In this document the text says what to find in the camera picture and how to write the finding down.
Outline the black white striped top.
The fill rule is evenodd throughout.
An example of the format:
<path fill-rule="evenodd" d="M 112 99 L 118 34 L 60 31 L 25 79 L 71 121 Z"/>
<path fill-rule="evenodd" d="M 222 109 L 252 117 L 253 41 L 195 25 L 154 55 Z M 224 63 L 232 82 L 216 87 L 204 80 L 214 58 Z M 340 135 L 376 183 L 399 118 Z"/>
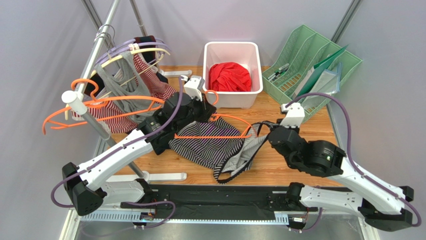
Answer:
<path fill-rule="evenodd" d="M 216 182 L 226 184 L 252 168 L 256 154 L 268 140 L 267 134 L 257 136 L 264 126 L 272 130 L 277 124 L 271 121 L 256 122 L 242 138 L 172 145 L 169 142 L 169 147 L 183 158 L 212 169 Z"/>

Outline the red tank top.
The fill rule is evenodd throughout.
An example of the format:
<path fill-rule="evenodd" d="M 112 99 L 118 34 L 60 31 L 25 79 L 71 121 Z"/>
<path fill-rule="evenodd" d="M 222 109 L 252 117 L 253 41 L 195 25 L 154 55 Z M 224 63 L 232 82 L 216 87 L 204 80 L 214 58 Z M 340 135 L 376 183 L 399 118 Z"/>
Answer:
<path fill-rule="evenodd" d="M 249 71 L 236 62 L 214 64 L 209 70 L 208 89 L 216 92 L 250 92 Z"/>

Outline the grey garment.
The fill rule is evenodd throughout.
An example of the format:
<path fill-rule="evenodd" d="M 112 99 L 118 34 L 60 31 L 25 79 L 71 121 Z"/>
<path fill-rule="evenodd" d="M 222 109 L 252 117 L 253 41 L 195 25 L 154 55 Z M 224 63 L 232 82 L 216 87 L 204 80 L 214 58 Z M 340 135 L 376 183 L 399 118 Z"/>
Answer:
<path fill-rule="evenodd" d="M 122 53 L 115 63 L 119 71 L 113 75 L 101 64 L 94 67 L 94 71 L 104 83 L 107 97 L 119 96 L 147 96 L 158 99 L 166 97 L 168 84 L 161 82 L 151 66 L 143 59 L 140 53 L 132 54 L 129 51 Z M 118 100 L 109 102 L 103 108 L 90 108 L 90 113 L 97 119 L 144 110 L 150 105 L 149 100 Z"/>

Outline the orange plastic hanger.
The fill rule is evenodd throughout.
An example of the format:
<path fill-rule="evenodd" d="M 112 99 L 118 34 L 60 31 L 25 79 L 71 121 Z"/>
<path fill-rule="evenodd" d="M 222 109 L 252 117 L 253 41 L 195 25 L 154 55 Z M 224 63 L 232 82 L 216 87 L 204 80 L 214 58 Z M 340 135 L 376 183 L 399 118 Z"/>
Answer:
<path fill-rule="evenodd" d="M 71 85 L 70 85 L 71 89 L 75 90 L 76 85 L 79 84 L 79 83 L 89 83 L 89 84 L 94 86 L 94 90 L 90 93 L 91 100 L 82 102 L 83 106 L 86 107 L 87 110 L 88 109 L 101 109 L 101 108 L 104 108 L 106 105 L 108 105 L 108 103 L 113 102 L 113 101 L 118 101 L 118 100 L 147 100 L 147 101 L 150 101 L 150 104 L 146 109 L 131 111 L 129 113 L 116 114 L 116 115 L 103 117 L 103 118 L 95 118 L 95 120 L 97 122 L 121 118 L 121 117 L 127 117 L 127 116 L 141 114 L 141 113 L 147 113 L 147 112 L 154 111 L 154 110 L 159 110 L 165 104 L 165 101 L 162 100 L 162 99 L 159 99 L 159 98 L 156 98 L 156 97 L 151 97 L 151 96 L 140 96 L 140 95 L 114 96 L 114 97 L 97 99 L 94 96 L 94 92 L 99 89 L 99 86 L 98 86 L 97 83 L 95 83 L 93 80 L 90 80 L 90 79 L 78 78 L 78 79 L 75 79 L 71 83 Z M 83 121 L 83 122 L 79 122 L 79 123 L 73 123 L 73 124 L 65 124 L 65 123 L 61 123 L 61 122 L 57 122 L 57 121 L 52 120 L 53 117 L 55 117 L 55 116 L 57 116 L 61 113 L 64 113 L 65 111 L 71 110 L 71 109 L 72 109 L 71 106 L 67 106 L 67 107 L 64 107 L 60 110 L 57 110 L 54 113 L 52 113 L 51 115 L 49 115 L 42 123 L 42 127 L 41 127 L 42 133 L 44 135 L 46 135 L 46 124 L 47 123 L 57 125 L 57 126 L 51 126 L 50 127 L 51 129 L 54 129 L 54 130 L 72 128 L 72 127 L 76 127 L 76 126 L 85 125 L 85 124 L 88 123 L 87 120 Z"/>

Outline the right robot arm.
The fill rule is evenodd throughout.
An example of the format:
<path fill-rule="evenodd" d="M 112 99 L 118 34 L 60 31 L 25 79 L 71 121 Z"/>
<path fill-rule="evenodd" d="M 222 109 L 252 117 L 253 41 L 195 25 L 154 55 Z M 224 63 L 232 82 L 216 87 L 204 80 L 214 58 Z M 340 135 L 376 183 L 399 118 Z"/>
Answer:
<path fill-rule="evenodd" d="M 345 151 L 333 143 L 306 141 L 293 129 L 277 127 L 267 139 L 289 168 L 336 181 L 349 189 L 348 192 L 327 190 L 292 182 L 284 198 L 290 210 L 322 208 L 344 212 L 363 218 L 366 224 L 386 232 L 414 225 L 413 212 L 406 209 L 414 197 L 412 188 L 388 184 L 357 163 L 351 164 Z"/>

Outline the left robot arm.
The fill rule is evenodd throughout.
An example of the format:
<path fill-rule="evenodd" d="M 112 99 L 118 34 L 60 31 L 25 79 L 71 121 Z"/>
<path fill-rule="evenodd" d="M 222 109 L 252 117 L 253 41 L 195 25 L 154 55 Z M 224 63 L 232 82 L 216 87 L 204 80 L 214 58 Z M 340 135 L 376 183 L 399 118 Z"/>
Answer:
<path fill-rule="evenodd" d="M 216 111 L 204 94 L 197 98 L 174 93 L 124 140 L 80 165 L 64 165 L 63 186 L 77 214 L 86 216 L 103 205 L 144 202 L 144 197 L 152 193 L 147 180 L 109 182 L 109 178 L 143 155 L 160 155 L 184 127 L 194 122 L 206 123 Z"/>

